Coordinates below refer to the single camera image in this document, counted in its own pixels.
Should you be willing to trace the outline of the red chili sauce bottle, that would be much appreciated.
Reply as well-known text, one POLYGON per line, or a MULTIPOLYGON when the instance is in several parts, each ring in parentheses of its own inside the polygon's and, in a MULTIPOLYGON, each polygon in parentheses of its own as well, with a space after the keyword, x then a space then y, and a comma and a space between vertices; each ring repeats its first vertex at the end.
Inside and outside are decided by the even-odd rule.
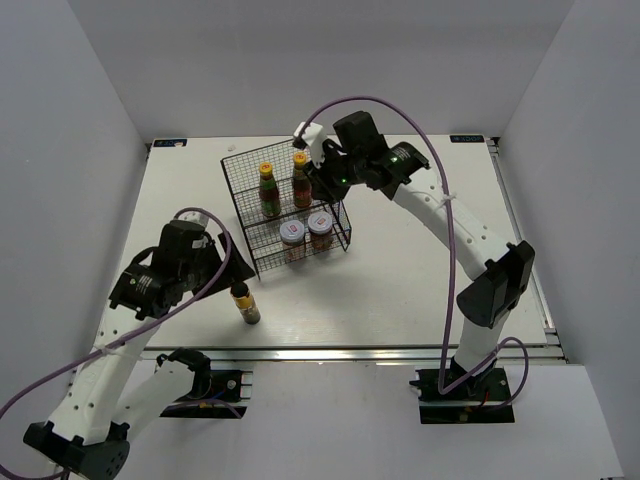
POLYGON ((297 208, 308 208, 312 203, 311 182, 304 172, 307 155, 300 151, 293 155, 292 188, 294 204, 297 208))

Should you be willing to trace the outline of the black cap pepper shaker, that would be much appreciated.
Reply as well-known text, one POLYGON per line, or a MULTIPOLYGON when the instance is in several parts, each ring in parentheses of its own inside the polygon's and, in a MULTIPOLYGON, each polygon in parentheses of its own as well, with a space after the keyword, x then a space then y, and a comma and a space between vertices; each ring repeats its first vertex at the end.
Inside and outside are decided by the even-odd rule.
POLYGON ((261 320, 261 314, 256 301, 244 282, 236 282, 230 288, 230 294, 243 320, 249 325, 256 325, 261 320))

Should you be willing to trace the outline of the orange jar white lid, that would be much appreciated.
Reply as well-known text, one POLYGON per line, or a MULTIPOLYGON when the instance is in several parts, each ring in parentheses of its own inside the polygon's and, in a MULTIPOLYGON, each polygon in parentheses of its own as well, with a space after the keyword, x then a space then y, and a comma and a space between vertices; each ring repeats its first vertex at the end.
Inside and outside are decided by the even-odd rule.
POLYGON ((310 241, 315 251, 325 251, 331 248, 333 242, 333 217, 325 212, 312 213, 307 220, 310 241))

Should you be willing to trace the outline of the green label sauce bottle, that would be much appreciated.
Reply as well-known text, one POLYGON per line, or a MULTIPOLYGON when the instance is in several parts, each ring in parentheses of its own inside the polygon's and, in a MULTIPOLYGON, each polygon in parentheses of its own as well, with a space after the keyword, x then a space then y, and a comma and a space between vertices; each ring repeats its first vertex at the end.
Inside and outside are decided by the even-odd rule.
POLYGON ((273 165, 270 162, 262 162, 259 166, 259 175, 261 211, 267 218, 277 217, 281 213, 281 204, 273 165))

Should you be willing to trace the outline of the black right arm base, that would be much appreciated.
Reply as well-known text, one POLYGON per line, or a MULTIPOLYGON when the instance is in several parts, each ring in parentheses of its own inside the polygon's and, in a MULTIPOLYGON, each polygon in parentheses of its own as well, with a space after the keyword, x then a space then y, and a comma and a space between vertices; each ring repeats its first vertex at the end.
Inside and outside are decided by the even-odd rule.
POLYGON ((503 368, 494 368, 478 386, 469 390, 458 386, 446 395, 437 389, 438 369, 415 372, 409 382, 418 395, 420 422, 423 425, 513 424, 511 405, 501 406, 511 397, 503 368))

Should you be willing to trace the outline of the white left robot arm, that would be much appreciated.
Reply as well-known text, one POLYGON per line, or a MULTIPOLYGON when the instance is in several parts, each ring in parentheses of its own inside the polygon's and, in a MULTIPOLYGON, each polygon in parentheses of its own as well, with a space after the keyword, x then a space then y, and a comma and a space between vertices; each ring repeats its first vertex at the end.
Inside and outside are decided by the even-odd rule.
POLYGON ((133 257, 109 296, 111 309, 88 359, 81 362, 66 397, 43 422, 31 424, 26 445, 84 479, 113 479, 131 443, 155 419, 192 414, 239 401, 241 372, 215 372, 199 350, 161 354, 151 378, 123 392, 159 322, 185 305, 253 277, 231 236, 213 238, 198 222, 173 219, 157 245, 133 257))

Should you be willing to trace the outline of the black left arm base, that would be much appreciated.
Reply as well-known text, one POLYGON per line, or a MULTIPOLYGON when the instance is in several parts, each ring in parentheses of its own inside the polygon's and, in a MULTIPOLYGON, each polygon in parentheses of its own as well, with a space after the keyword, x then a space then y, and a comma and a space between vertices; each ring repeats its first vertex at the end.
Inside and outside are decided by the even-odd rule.
POLYGON ((191 390, 167 406, 161 418, 239 420, 244 417, 251 398, 251 371, 214 368, 208 356, 189 348, 160 354, 155 362, 155 372, 173 362, 185 365, 194 375, 191 390))

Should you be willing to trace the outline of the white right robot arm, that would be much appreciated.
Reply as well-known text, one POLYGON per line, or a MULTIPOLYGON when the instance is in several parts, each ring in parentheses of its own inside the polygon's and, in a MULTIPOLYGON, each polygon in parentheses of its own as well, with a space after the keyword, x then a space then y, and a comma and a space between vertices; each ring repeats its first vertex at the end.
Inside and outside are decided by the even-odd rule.
POLYGON ((533 247, 509 242, 478 220, 451 192, 436 151, 423 154, 409 142, 390 145, 365 111, 338 120, 333 129, 335 140, 306 121, 293 135, 295 147, 311 153, 305 174, 314 198, 341 201, 364 185, 413 215, 448 248, 450 268, 463 269, 470 281, 461 292, 448 293, 447 310, 464 317, 448 363, 451 384, 459 396, 477 397, 488 385, 504 323, 528 288, 533 247))

